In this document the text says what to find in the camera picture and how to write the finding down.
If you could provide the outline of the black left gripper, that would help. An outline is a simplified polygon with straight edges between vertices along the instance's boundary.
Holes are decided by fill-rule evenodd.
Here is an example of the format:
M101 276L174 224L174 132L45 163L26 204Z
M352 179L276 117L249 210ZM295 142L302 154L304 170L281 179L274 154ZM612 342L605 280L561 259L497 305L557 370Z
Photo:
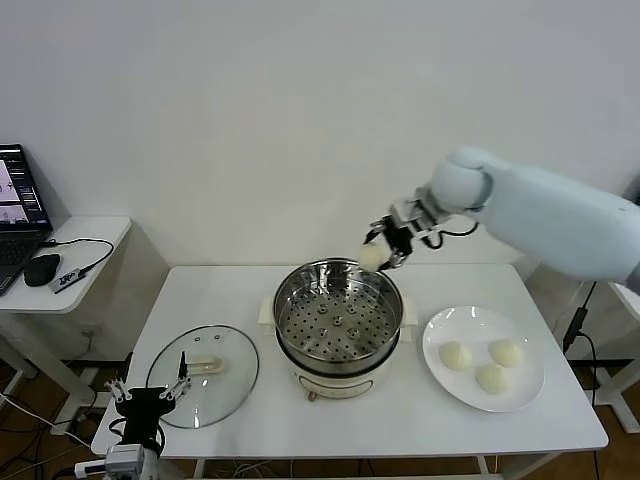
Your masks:
M175 400L180 400L191 388L185 352L181 353L178 378L173 386L163 388L133 388L128 391L126 379L133 352L129 352L116 375L104 386L116 402L116 411L125 419L120 445L158 445L159 421L172 412Z

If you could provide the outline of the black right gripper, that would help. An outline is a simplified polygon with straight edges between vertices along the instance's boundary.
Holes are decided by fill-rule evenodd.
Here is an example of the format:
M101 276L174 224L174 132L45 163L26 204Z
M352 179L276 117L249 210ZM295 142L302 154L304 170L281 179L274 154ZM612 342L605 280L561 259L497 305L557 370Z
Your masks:
M413 253L413 233L406 226L398 227L390 215L385 215L370 224L368 240L373 241L378 235L384 236L391 250L379 266L379 270L385 271L400 268L408 256Z

